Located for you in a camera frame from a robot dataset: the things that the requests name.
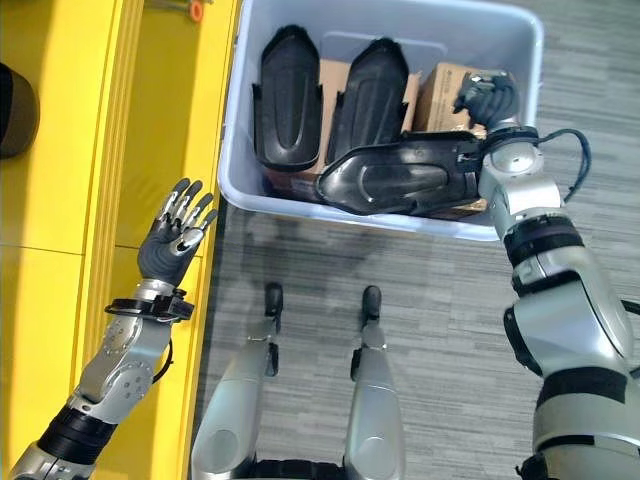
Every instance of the robot leg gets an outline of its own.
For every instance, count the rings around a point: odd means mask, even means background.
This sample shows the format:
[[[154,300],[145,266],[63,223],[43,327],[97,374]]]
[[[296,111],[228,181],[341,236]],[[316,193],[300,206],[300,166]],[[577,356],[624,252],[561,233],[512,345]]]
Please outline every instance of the robot leg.
[[[400,480],[404,476],[404,437],[400,405],[380,328],[381,293],[367,287],[362,298],[362,347],[354,351],[356,382],[345,452],[350,480]]]
[[[265,303],[264,323],[235,355],[207,406],[193,446],[193,480],[244,478],[255,462],[263,379],[278,371],[271,338],[280,327],[280,285],[267,285]]]

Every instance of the orange object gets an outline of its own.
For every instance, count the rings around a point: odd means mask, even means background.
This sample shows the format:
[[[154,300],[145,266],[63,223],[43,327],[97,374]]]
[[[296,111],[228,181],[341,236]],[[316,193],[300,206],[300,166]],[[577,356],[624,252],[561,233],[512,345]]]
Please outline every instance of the orange object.
[[[202,21],[204,8],[202,8],[202,2],[200,0],[192,0],[189,3],[189,16],[191,17],[191,20],[196,23],[200,23]]]

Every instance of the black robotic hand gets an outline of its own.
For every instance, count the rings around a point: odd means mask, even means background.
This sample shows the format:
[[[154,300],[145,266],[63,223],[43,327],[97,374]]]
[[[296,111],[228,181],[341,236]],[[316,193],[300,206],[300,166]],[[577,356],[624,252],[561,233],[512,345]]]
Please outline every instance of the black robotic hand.
[[[453,113],[469,111],[469,127],[476,123],[491,130],[499,122],[518,115],[520,102],[513,77],[504,71],[467,73],[453,104]]]
[[[191,183],[183,178],[169,193],[138,251],[138,267],[143,278],[161,280],[174,287],[180,285],[207,228],[218,214],[211,210],[197,224],[213,201],[213,195],[206,193],[189,211],[189,205],[201,189],[200,180]]]

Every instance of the yellow shelf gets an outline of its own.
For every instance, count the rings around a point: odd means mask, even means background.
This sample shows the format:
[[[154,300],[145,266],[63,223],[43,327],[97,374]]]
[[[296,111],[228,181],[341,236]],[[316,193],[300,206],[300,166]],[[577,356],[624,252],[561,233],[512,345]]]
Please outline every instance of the yellow shelf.
[[[40,99],[32,148],[0,163],[3,475],[101,342],[102,309],[139,280],[135,256],[182,175],[216,194],[239,0],[202,23],[142,0],[0,0],[0,54]],[[186,478],[215,229],[183,286],[196,305],[175,363],[121,425],[96,479]]]

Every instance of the cardboard box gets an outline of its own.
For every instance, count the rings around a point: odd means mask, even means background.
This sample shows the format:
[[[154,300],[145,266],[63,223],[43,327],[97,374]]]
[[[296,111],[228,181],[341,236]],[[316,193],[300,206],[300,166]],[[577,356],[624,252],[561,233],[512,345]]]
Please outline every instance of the cardboard box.
[[[315,191],[315,181],[326,166],[329,136],[331,134],[331,121],[336,108],[336,97],[338,92],[343,92],[347,86],[350,67],[351,64],[345,62],[326,59],[320,60],[320,84],[322,85],[323,92],[323,106],[318,161],[313,167],[295,173],[278,172],[265,168],[265,175],[279,196],[295,200],[320,202]],[[412,73],[407,79],[407,88],[404,94],[404,102],[407,103],[407,112],[402,124],[403,131],[411,130],[413,124],[416,100],[418,98],[418,90],[420,89],[420,77],[421,72]]]
[[[480,69],[439,63],[420,88],[413,130],[418,132],[449,132],[467,130],[479,138],[486,136],[482,125],[469,129],[469,114],[466,111],[453,113],[453,102],[458,96],[462,80],[467,73]]]

